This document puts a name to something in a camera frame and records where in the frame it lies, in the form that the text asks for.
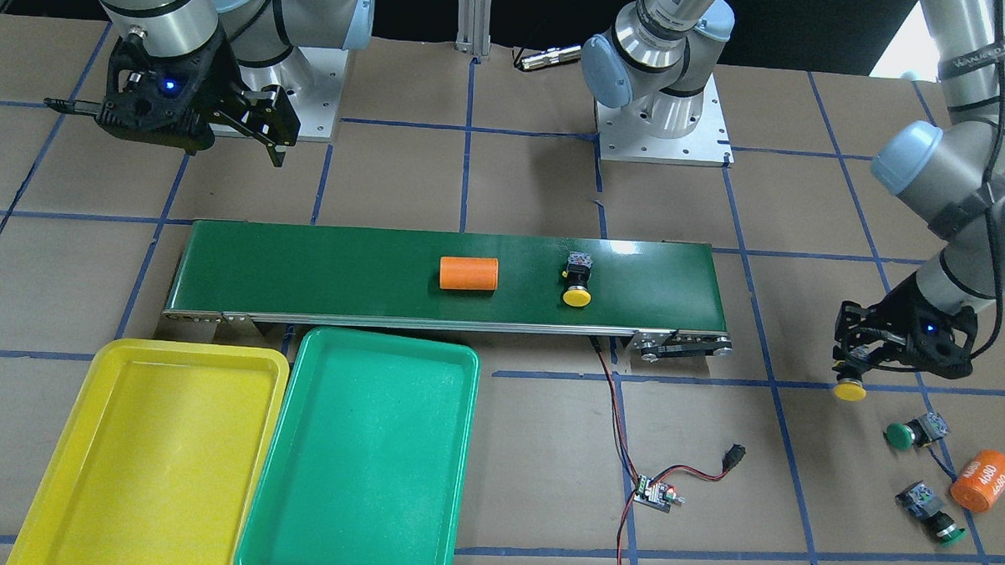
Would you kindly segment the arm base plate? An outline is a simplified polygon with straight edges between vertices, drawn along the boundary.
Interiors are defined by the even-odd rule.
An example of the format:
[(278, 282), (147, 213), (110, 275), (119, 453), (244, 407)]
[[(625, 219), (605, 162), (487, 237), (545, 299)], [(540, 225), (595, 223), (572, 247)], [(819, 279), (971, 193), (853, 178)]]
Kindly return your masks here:
[(658, 92), (618, 109), (596, 102), (594, 114), (603, 160), (707, 167), (735, 162), (713, 77), (701, 95)]
[(301, 123), (298, 140), (331, 143), (352, 56), (346, 49), (296, 47), (277, 64), (243, 67), (241, 74), (254, 90), (278, 84), (287, 91)]

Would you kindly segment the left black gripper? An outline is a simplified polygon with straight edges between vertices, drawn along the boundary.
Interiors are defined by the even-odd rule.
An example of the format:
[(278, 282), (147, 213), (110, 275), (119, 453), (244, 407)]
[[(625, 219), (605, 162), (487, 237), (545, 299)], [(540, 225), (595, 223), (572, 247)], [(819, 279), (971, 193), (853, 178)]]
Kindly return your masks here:
[(832, 370), (837, 379), (862, 380), (871, 369), (934, 374), (960, 379), (973, 371), (978, 331), (975, 310), (940, 310), (909, 277), (878, 304), (843, 301), (835, 321)]

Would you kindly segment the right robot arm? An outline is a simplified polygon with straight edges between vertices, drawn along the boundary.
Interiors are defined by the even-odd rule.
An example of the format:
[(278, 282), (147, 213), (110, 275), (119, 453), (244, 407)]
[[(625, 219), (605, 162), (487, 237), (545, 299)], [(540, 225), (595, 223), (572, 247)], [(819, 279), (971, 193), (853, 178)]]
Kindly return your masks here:
[(107, 134), (194, 156), (222, 135), (281, 167), (299, 141), (330, 142), (348, 59), (376, 0), (99, 0), (119, 37), (103, 100), (47, 99)]

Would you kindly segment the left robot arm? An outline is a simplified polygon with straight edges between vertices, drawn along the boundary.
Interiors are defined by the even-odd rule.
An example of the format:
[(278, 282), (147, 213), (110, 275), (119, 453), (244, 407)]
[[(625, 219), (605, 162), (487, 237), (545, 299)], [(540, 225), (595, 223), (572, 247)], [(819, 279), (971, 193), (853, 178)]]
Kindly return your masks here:
[[(917, 121), (870, 173), (944, 248), (879, 303), (845, 301), (835, 323), (835, 393), (856, 398), (866, 372), (968, 377), (997, 341), (977, 345), (979, 313), (1005, 303), (1005, 0), (921, 0), (938, 47), (946, 129)], [(594, 99), (619, 109), (701, 95), (733, 31), (723, 0), (635, 0), (581, 46)]]

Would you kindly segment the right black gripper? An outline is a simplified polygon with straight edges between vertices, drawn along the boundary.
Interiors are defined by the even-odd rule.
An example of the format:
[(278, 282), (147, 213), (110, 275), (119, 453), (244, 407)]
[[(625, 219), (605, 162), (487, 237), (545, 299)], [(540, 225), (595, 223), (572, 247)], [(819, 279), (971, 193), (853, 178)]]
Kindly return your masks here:
[(136, 33), (114, 45), (109, 82), (94, 120), (110, 135), (135, 143), (174, 146), (194, 156), (216, 142), (214, 125), (259, 142), (282, 168), (301, 123), (278, 84), (246, 85), (225, 30), (189, 54), (160, 58)]

